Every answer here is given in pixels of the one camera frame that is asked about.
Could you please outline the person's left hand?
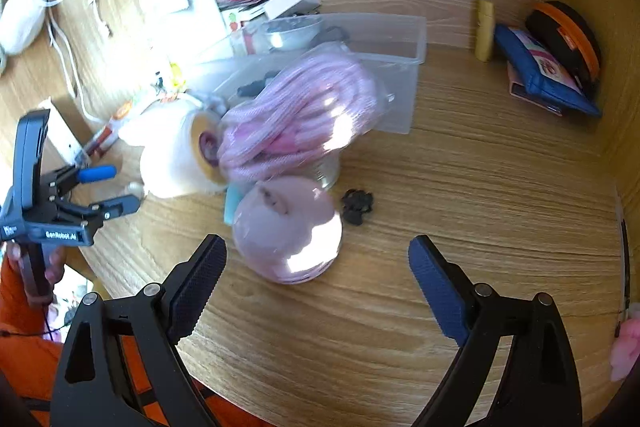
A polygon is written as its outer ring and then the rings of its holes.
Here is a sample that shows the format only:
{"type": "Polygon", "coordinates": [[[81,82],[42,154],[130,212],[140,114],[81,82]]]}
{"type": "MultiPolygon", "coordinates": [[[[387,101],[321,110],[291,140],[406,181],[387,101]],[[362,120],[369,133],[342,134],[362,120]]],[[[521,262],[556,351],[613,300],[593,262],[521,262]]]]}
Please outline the person's left hand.
{"type": "MultiPolygon", "coordinates": [[[[24,257],[22,247],[15,242],[5,243],[3,245],[4,253],[9,259],[9,264],[15,273],[20,273],[21,260],[24,257]]],[[[64,267],[66,261],[66,250],[62,246],[56,246],[49,253],[49,264],[44,271],[47,281],[54,286],[64,275],[64,267]]]]}

